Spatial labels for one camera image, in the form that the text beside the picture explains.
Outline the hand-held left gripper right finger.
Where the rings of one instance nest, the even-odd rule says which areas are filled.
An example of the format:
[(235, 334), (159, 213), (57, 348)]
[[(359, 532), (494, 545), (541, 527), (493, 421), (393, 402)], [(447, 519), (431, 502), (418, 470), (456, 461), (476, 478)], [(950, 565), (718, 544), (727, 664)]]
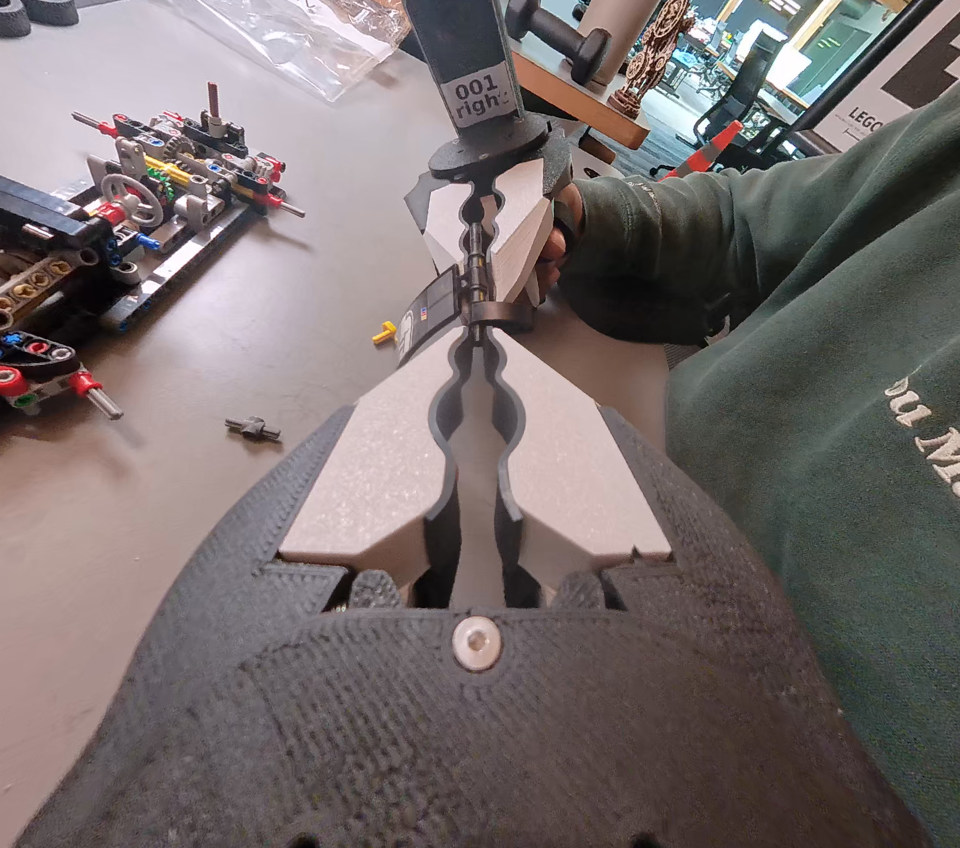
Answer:
[(506, 578), (558, 590), (577, 572), (673, 554), (600, 406), (500, 328), (486, 332), (497, 461), (494, 534)]

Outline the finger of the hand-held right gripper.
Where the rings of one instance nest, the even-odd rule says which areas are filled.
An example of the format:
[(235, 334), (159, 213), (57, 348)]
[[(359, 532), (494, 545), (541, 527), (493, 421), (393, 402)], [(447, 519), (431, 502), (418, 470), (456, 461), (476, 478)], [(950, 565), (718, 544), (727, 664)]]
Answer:
[(464, 238), (469, 223), (462, 212), (473, 195), (471, 182), (447, 183), (429, 194), (423, 239), (439, 275), (450, 268), (460, 276), (466, 272), (469, 251), (464, 248)]
[(545, 159), (522, 161), (498, 175), (493, 191), (502, 204), (493, 219), (487, 267), (495, 301), (543, 302), (535, 271), (554, 226), (551, 199), (544, 193)]

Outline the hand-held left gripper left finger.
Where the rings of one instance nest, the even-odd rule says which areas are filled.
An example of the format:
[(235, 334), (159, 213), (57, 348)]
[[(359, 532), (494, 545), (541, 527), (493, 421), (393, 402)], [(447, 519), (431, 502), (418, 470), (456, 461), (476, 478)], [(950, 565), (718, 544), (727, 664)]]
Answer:
[(473, 345), (451, 328), (353, 406), (278, 548), (280, 559), (431, 575), (449, 592), (461, 554), (458, 466)]

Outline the black curved lego panel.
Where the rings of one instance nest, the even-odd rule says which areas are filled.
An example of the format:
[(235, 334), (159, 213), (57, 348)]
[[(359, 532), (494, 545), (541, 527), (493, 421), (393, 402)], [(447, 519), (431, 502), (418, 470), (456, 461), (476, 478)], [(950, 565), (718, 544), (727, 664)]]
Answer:
[(453, 265), (438, 275), (402, 316), (394, 337), (397, 367), (403, 367), (449, 328), (469, 330), (478, 343), (486, 328), (517, 335), (528, 333), (533, 327), (533, 306), (529, 302), (497, 301), (484, 267), (471, 267), (461, 273)]

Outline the person's right forearm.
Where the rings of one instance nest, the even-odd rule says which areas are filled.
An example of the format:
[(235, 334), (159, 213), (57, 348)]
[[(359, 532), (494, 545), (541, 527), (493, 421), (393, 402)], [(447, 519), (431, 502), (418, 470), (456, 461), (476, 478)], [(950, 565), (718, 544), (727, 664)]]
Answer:
[(610, 338), (704, 343), (760, 311), (842, 206), (799, 165), (690, 180), (598, 178), (582, 194), (582, 237), (560, 268), (572, 311)]

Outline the black lego cross connector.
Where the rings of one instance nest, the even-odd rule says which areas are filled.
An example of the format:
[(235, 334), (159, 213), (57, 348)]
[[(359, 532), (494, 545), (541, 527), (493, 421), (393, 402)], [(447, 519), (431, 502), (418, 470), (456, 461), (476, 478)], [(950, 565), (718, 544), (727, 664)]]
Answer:
[(223, 424), (231, 434), (236, 434), (247, 441), (278, 444), (282, 440), (281, 430), (258, 416), (247, 416), (243, 419), (226, 418)]

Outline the lego car chassis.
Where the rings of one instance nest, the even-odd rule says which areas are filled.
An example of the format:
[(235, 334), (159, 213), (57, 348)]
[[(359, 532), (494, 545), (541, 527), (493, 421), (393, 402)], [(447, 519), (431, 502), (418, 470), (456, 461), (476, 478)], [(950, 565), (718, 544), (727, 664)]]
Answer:
[(114, 144), (87, 158), (87, 184), (46, 192), (2, 177), (3, 410), (37, 415), (71, 394), (119, 420), (82, 359), (87, 339), (126, 334), (255, 218), (306, 217), (281, 185), (285, 162), (251, 150), (244, 127), (222, 117), (218, 86), (207, 88), (196, 118), (74, 111)]

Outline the person's right hand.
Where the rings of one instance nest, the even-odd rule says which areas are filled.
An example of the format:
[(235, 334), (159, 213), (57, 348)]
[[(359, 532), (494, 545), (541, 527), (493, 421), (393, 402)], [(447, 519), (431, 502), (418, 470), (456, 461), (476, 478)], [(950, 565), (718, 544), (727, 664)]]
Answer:
[(585, 229), (584, 203), (575, 183), (568, 184), (552, 202), (553, 226), (534, 267), (541, 299), (558, 281), (561, 268), (581, 240)]

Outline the black dumbbell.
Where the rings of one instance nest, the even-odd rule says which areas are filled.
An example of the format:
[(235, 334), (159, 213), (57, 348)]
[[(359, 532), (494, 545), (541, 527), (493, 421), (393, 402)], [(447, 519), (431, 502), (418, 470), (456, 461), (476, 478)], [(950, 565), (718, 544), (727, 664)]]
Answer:
[(609, 31), (595, 28), (583, 35), (547, 11), (542, 0), (508, 0), (504, 17), (511, 39), (521, 41), (533, 34), (569, 62), (571, 79), (580, 86), (594, 80), (609, 54), (613, 38)]

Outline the orange traffic cone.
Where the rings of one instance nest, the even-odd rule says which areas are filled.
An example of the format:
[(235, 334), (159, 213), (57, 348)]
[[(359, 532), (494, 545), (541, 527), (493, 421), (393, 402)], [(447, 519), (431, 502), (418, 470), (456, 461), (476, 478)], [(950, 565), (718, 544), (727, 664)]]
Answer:
[(714, 138), (695, 150), (693, 154), (680, 165), (667, 171), (663, 179), (685, 178), (692, 173), (709, 171), (719, 156), (740, 133), (742, 128), (743, 123), (741, 121), (732, 121), (725, 129), (716, 134)]

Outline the brown wooden gear model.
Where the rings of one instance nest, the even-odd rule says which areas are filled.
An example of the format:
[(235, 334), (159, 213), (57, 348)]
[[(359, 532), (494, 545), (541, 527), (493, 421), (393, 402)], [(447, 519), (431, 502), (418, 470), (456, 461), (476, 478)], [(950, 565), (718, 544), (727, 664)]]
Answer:
[(666, 0), (639, 40), (639, 49), (627, 65), (624, 85), (606, 98), (609, 108), (631, 121), (638, 118), (642, 98), (663, 80), (679, 39), (696, 23), (690, 2)]

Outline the person's green sweatshirt torso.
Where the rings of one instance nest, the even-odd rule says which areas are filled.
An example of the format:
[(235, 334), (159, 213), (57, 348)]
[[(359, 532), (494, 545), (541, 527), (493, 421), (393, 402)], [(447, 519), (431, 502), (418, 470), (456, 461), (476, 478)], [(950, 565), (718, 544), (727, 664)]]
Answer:
[(778, 574), (861, 742), (958, 846), (958, 87), (818, 172), (842, 207), (669, 386), (670, 457)]

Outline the black mesh office chair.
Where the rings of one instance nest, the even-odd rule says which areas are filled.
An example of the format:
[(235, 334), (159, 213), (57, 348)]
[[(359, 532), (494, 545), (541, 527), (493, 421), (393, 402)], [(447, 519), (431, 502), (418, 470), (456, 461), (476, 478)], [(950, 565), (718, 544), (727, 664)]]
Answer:
[(767, 86), (767, 76), (785, 44), (764, 29), (757, 33), (730, 85), (694, 124), (698, 145), (714, 140), (734, 122), (741, 129), (733, 144), (753, 153), (784, 134), (796, 115), (777, 98), (774, 87)]

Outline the black white marker sign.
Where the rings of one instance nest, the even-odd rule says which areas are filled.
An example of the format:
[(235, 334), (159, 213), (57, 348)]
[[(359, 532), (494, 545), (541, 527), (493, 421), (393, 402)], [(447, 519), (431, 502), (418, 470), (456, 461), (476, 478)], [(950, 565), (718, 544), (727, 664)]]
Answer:
[(959, 0), (913, 0), (786, 135), (806, 155), (850, 149), (959, 80)]

